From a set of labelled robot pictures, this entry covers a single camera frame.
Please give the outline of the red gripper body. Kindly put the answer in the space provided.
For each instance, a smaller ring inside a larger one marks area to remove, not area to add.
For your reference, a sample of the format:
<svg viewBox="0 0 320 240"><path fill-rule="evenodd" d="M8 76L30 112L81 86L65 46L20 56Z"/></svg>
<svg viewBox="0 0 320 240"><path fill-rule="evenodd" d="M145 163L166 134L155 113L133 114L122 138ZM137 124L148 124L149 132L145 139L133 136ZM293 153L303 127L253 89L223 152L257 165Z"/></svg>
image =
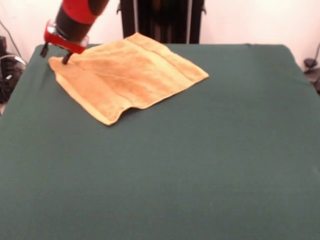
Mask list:
<svg viewBox="0 0 320 240"><path fill-rule="evenodd" d="M57 46L59 48L72 52L73 54L81 54L89 44L88 36L85 36L80 42L72 42L64 39L61 35L59 35L56 23L52 20L49 20L46 23L43 38L44 43L48 42L49 45Z"/></svg>

